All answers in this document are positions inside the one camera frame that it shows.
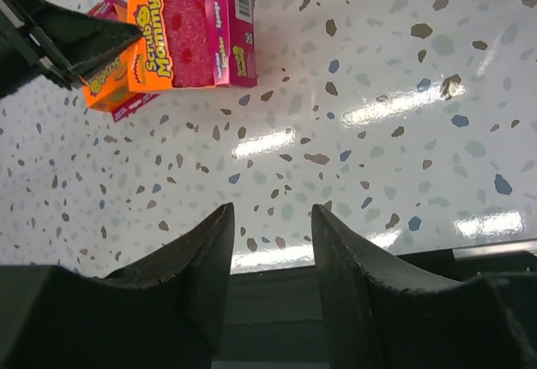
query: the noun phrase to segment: terrazzo speckle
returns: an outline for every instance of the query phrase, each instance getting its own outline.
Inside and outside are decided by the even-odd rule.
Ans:
[[[314,203],[395,253],[533,236],[532,7],[255,4],[257,88],[167,93],[120,123],[43,79],[3,100],[1,263],[105,275],[229,201],[234,273],[312,264]]]

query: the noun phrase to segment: orange box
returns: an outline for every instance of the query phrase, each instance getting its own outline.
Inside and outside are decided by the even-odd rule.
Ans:
[[[127,4],[121,0],[104,0],[92,8],[88,15],[127,22]],[[128,61],[133,51],[133,46],[127,48],[84,86],[87,107],[111,112],[116,122],[158,96],[128,90]]]

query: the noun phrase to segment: barcode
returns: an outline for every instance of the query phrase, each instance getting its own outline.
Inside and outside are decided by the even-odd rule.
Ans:
[[[238,19],[252,23],[252,0],[235,0],[235,14]]]

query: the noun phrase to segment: table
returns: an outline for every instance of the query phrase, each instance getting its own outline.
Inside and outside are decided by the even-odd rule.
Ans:
[[[169,93],[119,123],[39,79],[0,106],[0,262],[104,275],[228,201],[233,273],[311,265],[315,203],[398,254],[532,237],[534,16],[256,0],[258,87]]]

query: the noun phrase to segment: speckled countertop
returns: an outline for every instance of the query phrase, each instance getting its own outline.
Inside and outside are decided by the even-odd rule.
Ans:
[[[2,100],[2,263],[105,274],[228,201],[234,273],[311,264],[314,203],[396,253],[532,236],[531,4],[256,1],[252,90],[117,124],[44,79]]]

